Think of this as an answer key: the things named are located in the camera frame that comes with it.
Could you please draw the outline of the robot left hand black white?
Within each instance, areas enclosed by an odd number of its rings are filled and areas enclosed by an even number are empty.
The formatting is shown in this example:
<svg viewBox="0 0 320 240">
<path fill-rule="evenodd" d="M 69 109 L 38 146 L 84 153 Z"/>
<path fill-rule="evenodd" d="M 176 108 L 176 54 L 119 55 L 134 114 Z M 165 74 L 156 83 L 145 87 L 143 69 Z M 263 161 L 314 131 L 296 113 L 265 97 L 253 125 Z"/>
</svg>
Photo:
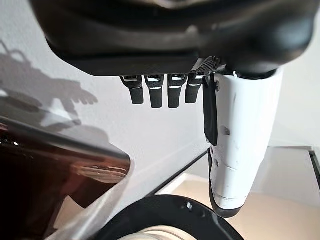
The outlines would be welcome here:
<svg viewBox="0 0 320 240">
<path fill-rule="evenodd" d="M 308 48 L 317 0 L 32 0 L 50 49 L 97 77 L 119 76 L 134 104 L 203 95 L 214 212 L 244 206 L 269 144 L 281 67 Z"/>
</svg>

